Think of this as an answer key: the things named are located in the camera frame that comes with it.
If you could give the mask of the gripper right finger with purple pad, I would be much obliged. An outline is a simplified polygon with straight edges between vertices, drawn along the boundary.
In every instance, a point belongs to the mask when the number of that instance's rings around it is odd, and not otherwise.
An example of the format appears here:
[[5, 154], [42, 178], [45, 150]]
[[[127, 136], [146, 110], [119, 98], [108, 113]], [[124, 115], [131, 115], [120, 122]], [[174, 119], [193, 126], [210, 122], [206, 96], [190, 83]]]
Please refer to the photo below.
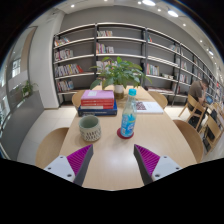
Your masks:
[[134, 156], [145, 185], [181, 170], [169, 156], [159, 156], [137, 144], [134, 145]]

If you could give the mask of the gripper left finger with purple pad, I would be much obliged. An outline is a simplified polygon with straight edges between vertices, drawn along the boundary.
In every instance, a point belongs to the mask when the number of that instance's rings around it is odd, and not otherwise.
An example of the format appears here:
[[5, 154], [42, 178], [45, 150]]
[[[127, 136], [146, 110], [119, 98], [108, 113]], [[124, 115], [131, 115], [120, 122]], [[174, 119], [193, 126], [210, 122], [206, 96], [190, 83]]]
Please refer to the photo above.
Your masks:
[[92, 156], [93, 145], [90, 144], [68, 156], [59, 155], [44, 170], [81, 186]]

